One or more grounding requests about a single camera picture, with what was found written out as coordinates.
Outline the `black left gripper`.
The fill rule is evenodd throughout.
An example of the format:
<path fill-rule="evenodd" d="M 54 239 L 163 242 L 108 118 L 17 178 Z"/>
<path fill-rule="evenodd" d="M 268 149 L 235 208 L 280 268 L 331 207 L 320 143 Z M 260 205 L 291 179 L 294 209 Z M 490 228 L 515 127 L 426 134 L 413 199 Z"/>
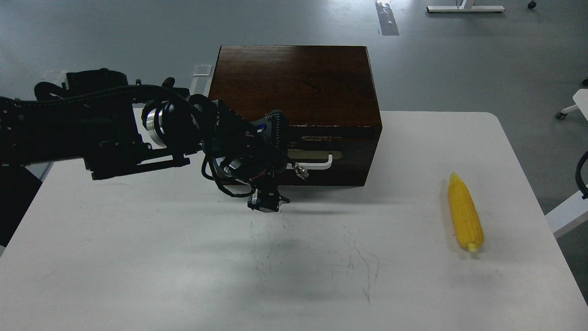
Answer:
<path fill-rule="evenodd" d="M 288 156 L 290 128 L 284 112 L 276 109 L 248 122 L 222 100 L 209 100 L 200 109 L 207 120 L 202 132 L 202 168 L 211 172 L 206 178 L 229 197 L 248 197 L 251 210 L 278 212 L 281 205 L 289 204 L 290 199 L 279 192 L 274 174 L 288 166 L 303 180 L 309 174 L 304 165 Z"/>

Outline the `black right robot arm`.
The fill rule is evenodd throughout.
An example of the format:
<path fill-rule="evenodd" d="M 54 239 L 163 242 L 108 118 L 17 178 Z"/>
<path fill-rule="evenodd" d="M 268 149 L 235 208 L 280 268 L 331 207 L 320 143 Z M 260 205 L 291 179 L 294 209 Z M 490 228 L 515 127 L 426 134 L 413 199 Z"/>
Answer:
<path fill-rule="evenodd" d="M 581 199 L 588 199 L 588 189 L 585 180 L 582 177 L 582 170 L 588 160 L 588 151 L 586 150 L 580 157 L 575 169 L 575 183 L 581 193 Z"/>

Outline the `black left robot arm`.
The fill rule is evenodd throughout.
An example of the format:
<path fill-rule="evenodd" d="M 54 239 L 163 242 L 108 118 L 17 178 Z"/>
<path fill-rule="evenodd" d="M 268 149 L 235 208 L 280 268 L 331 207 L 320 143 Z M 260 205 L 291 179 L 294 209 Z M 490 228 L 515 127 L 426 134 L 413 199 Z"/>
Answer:
<path fill-rule="evenodd" d="M 106 68 L 67 73 L 58 86 L 39 82 L 35 100 L 1 98 L 1 246 L 7 247 L 40 180 L 31 164 L 84 160 L 93 180 L 183 167 L 204 153 L 200 172 L 248 207 L 277 212 L 290 200 L 275 174 L 292 166 L 288 119 L 273 110 L 256 122 L 221 100 L 191 94 L 166 78 L 161 86 Z"/>

